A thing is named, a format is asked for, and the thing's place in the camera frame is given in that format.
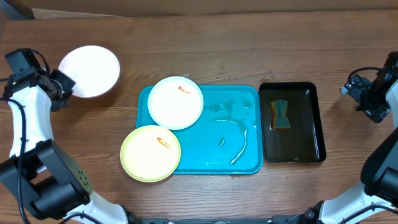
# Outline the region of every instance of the tray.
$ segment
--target tray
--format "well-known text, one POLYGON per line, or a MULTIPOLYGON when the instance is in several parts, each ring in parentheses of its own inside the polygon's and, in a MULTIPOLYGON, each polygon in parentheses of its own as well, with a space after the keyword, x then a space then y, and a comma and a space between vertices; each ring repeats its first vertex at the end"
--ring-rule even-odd
POLYGON ((270 162, 322 162, 326 159, 317 88, 310 82, 260 86, 264 155, 270 162), (270 128, 271 102, 287 100, 289 129, 270 128))
MULTIPOLYGON (((138 101, 137 124, 156 124, 148 111, 152 86, 138 101)), ((254 174, 264 162, 258 92, 245 85, 199 85, 204 108, 198 121, 172 131, 180 141, 181 161, 174 174, 254 174)))

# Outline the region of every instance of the black tray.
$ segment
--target black tray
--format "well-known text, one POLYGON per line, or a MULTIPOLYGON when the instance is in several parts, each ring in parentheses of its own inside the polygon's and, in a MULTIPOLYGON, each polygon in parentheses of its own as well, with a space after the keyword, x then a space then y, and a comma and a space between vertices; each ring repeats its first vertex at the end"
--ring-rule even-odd
POLYGON ((264 156, 270 162, 322 162, 326 159, 317 88, 310 82, 263 83, 260 106, 264 156), (272 130, 271 102, 287 100, 289 129, 272 130))

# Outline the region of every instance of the yellow plate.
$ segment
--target yellow plate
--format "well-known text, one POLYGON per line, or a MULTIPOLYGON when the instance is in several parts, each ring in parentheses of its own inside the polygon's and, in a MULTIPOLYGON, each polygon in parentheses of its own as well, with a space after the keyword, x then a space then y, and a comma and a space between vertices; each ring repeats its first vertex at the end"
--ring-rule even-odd
POLYGON ((135 129, 120 150, 123 169, 134 179, 157 182, 174 172, 181 159, 181 146, 166 128, 148 125, 135 129))

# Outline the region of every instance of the blue tray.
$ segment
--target blue tray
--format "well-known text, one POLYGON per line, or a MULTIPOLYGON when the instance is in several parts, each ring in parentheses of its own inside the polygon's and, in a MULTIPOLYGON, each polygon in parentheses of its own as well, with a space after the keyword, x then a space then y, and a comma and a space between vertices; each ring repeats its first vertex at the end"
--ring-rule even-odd
MULTIPOLYGON (((156 124, 145 87, 138 101, 136 128, 156 124)), ((172 131, 181 145, 174 174, 254 174, 264 162, 258 92, 244 85, 200 85, 204 108, 198 121, 172 131)))

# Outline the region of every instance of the wooden table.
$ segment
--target wooden table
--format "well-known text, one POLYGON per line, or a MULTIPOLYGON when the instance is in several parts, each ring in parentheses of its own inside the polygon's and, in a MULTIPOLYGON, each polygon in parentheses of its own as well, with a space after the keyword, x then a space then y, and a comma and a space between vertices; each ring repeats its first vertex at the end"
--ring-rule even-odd
MULTIPOLYGON (((397 27, 398 11, 12 21, 6 24, 0 55, 30 47, 51 68, 82 45, 102 45, 118 56, 121 78, 108 94, 72 97, 69 108, 51 115, 57 144, 88 172, 107 200, 141 218, 258 218, 302 213, 359 181, 365 160, 393 130, 392 118, 374 124, 338 90, 352 70, 384 64, 387 54, 398 49, 397 27), (255 88, 263 82, 313 82, 326 161, 265 162, 250 176, 174 175, 157 184, 132 180, 121 167, 119 148, 136 125, 138 94, 184 73, 198 84, 255 88)), ((3 58, 0 74, 11 74, 3 58)), ((365 75, 374 79, 374 73, 365 75)), ((0 125, 4 161, 12 144, 12 114, 5 103, 0 104, 0 125)), ((16 200, 4 186, 0 222, 21 222, 16 200)), ((394 223, 398 217, 383 212, 364 223, 374 222, 394 223)))

